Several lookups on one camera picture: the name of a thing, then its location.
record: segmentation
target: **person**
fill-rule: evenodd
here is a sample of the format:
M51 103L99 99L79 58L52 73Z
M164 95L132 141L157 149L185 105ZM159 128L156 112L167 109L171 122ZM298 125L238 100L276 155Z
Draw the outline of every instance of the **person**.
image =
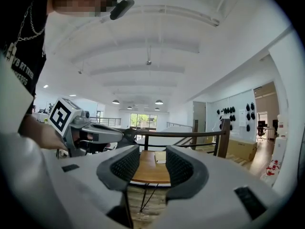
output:
M54 11L68 15L103 12L113 1L116 0L0 0L3 8L0 50L33 96L46 62L44 37L48 15ZM33 139L41 148L66 149L55 129L38 123L31 113L32 106L24 116L19 133ZM74 141L79 137L79 132L73 132Z

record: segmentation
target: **table leg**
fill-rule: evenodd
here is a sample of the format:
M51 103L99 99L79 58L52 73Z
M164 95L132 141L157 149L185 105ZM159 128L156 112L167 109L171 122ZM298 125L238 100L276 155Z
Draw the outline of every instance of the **table leg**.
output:
M143 200L142 200L140 212L143 211L143 209L145 208L145 206L147 205L147 203L149 202L149 200L151 199L151 197L153 196L155 190L157 189L157 187L158 187L158 185L159 185L159 184L156 185L156 187L154 188L154 190L153 190L151 196L149 197L149 199L147 200L147 202L146 202L145 205L143 206L143 203L144 203L144 200L145 200L145 197L146 197L146 193L147 193L147 187L148 187L149 184L150 184L150 183L145 183L144 195L143 195Z

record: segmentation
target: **black t-shirt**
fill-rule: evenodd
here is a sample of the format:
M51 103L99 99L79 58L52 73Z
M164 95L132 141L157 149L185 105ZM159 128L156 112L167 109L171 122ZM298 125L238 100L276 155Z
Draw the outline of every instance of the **black t-shirt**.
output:
M4 8L2 13L3 28L0 32L0 50L6 55L10 44L14 43L19 34L21 23L28 7L32 3L32 25L36 32L40 32L46 25L47 21L47 1L48 0L1 0L1 7ZM31 27L30 9L25 19L21 31L21 38L34 36L35 33ZM25 88L34 96L35 87L40 73L46 62L45 31L34 39L19 41L17 51L12 62L12 70L19 78ZM32 113L32 106L27 111Z

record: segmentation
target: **metal railing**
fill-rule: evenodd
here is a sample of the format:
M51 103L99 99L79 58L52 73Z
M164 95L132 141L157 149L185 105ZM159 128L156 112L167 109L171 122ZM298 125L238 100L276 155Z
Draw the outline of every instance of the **metal railing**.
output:
M172 122L167 122L166 124L167 124L167 128L170 126L186 126L186 127L192 128L192 126L190 126L190 125L181 125L181 124L172 123Z
M167 147L167 145L148 144L150 136L183 137L182 140L180 140L179 142L177 142L173 145L179 146L179 147L192 147L193 149L195 149L197 146L215 145L214 151L210 151L208 153L213 153L214 156L225 158L226 154L227 154L229 137L230 137L230 120L222 119L222 129L219 132L186 132L186 133L184 133L184 132L177 133L176 132L176 133L174 133L174 132L148 132L148 131L137 130L137 131L135 131L135 135L145 136L144 144L138 144L140 146L144 146L144 150L148 150L148 147ZM197 137L202 137L202 136L216 136L216 142L207 143L207 144L196 144ZM191 141L190 138L192 139L192 144L185 145L185 143L188 143Z
M121 119L119 118L99 118L99 117L90 117L91 122L98 123L106 126L117 126L121 125Z

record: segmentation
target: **silver chain necklace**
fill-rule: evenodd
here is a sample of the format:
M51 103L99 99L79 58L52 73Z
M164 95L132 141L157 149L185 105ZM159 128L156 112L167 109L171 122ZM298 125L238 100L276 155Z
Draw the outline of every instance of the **silver chain necklace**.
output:
M18 38L17 38L17 40L15 41L14 46L16 46L17 43L20 42L20 41L27 41L27 40L34 39L34 38L40 36L40 35L44 32L45 26L43 27L43 29L42 29L40 32L36 32L35 29L34 29L33 18L32 18L32 7L33 7L33 2L34 2L34 0L32 1L32 3L30 4L30 6L28 7L28 9L26 10L26 12L25 12L25 14L24 14L24 16L23 16L23 21L22 21L21 26L20 26L20 29L19 29ZM22 38L22 37L21 37L21 31L22 31L22 28L23 28L23 26L24 26L25 19L26 19L27 16L28 16L29 10L30 10L30 23L31 23L30 26L31 26L31 28L32 28L32 31L35 33L35 35L34 35L34 36L30 36L30 37L24 37L24 38Z

